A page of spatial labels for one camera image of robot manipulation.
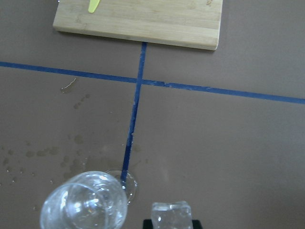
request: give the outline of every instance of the wooden cutting board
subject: wooden cutting board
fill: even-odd
[[[215,50],[223,0],[60,0],[58,31]]]

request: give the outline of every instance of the blue tape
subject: blue tape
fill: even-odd
[[[126,82],[126,83],[136,83],[137,82],[136,78],[130,78],[130,77],[105,75],[105,74],[97,74],[97,73],[87,73],[87,72],[73,71],[73,70],[67,70],[67,69],[48,68],[48,67],[27,65],[27,64],[20,64],[20,63],[0,62],[0,66],[9,67],[9,68],[18,68],[18,69],[24,69],[24,70],[32,70],[32,71],[38,71],[38,72],[57,73],[57,74],[64,74],[64,75],[73,75],[73,76],[94,78],[94,79],[119,81],[119,82]]]
[[[143,42],[142,48],[141,48],[140,61],[139,61],[137,85],[136,85],[136,89],[135,89],[135,93],[134,93],[132,116],[131,116],[130,125],[129,125],[129,132],[128,132],[128,138],[127,138],[122,173],[121,173],[121,181],[123,184],[126,182],[128,166],[129,166],[129,161],[130,161],[130,154],[131,154],[131,150],[132,150],[133,133],[134,133],[135,122],[137,119],[143,71],[144,71],[144,65],[145,65],[146,47],[147,47],[147,43]]]
[[[228,90],[228,89],[206,87],[206,86],[187,85],[181,83],[165,83],[162,81],[153,81],[153,80],[142,80],[142,84],[159,86],[159,87],[184,89],[190,91],[209,92],[215,94],[227,94],[227,95],[234,95],[234,96],[241,96],[241,97],[248,97],[255,99],[265,99],[265,100],[272,100],[279,102],[295,103],[295,104],[305,104],[305,99],[302,98],[294,98],[294,97],[279,96],[272,94],[260,94],[260,93]]]

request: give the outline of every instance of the glass base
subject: glass base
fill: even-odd
[[[122,183],[122,181],[121,181],[122,170],[110,169],[110,170],[107,170],[106,173],[115,177],[116,179],[118,179],[118,181],[120,183]],[[125,182],[125,184],[122,184],[122,188],[124,189],[126,196],[127,196],[127,205],[131,204],[131,202],[135,196],[137,187],[138,187],[137,181],[129,172],[127,172],[126,182]]]

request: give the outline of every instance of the knife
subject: knife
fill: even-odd
[[[100,0],[90,0],[89,8],[88,8],[89,13],[94,13],[99,3]]]

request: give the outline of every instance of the wood grain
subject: wood grain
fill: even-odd
[[[61,0],[58,31],[215,50],[223,0]]]

